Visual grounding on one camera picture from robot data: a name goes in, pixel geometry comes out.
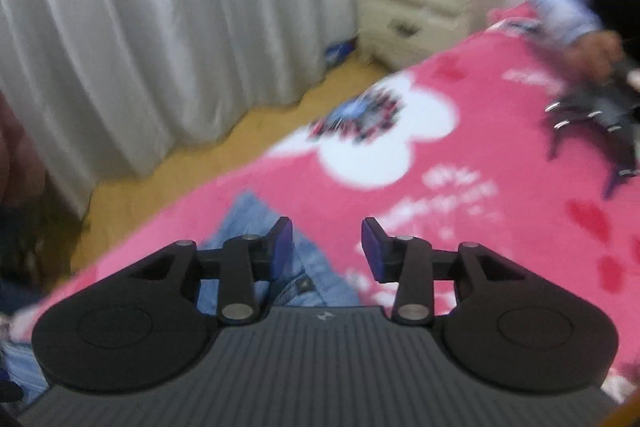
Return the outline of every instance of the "bed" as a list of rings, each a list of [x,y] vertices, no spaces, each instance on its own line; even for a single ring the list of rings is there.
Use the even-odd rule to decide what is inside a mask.
[[[362,96],[276,144],[261,158],[193,191],[45,301],[15,317],[28,342],[48,307],[178,239],[202,244],[236,198],[251,191],[289,216],[367,305],[389,307],[396,286],[376,283],[360,222],[435,248],[482,243],[591,301],[615,322],[611,378],[640,362],[640,178],[602,199],[609,165],[585,140],[547,160],[543,109],[562,89],[530,46],[524,6],[487,31],[384,78]],[[455,306],[436,288],[436,313]]]

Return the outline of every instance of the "black toy robot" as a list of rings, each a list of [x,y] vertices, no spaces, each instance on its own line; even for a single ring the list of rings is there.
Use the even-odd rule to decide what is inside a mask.
[[[553,132],[550,159],[558,154],[560,140],[572,124],[586,124],[600,136],[613,162],[604,188],[605,199],[618,185],[640,173],[634,139],[634,126],[638,124],[634,114],[640,108],[640,94],[631,87],[638,83],[639,76],[640,64],[627,58],[614,65],[609,84],[582,82],[545,109]]]

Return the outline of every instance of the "metal pin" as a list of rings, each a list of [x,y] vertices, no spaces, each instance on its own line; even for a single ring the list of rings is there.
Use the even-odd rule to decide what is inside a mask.
[[[406,321],[422,321],[430,314],[430,309],[422,304],[405,304],[398,308],[398,315]]]
[[[222,314],[230,321],[244,321],[253,315],[254,310],[248,304],[233,303],[222,308]]]

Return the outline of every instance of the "white curtain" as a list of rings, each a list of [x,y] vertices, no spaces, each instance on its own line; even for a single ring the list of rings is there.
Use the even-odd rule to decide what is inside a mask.
[[[95,184],[323,74],[320,0],[0,0],[0,89],[82,214]]]

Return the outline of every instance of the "red heart pattern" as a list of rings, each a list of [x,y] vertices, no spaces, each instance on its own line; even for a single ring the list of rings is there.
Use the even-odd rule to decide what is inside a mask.
[[[592,201],[569,200],[566,206],[569,216],[576,225],[591,233],[605,245],[609,244],[611,238],[609,217],[597,204]]]
[[[620,262],[610,255],[601,257],[598,261],[600,273],[600,287],[608,292],[617,294],[622,292],[625,286],[625,268]]]
[[[631,256],[634,258],[636,263],[640,264],[640,237],[634,236],[631,238]]]
[[[447,80],[453,80],[454,82],[466,77],[466,73],[462,71],[458,65],[458,56],[453,53],[440,55],[437,59],[435,74]]]

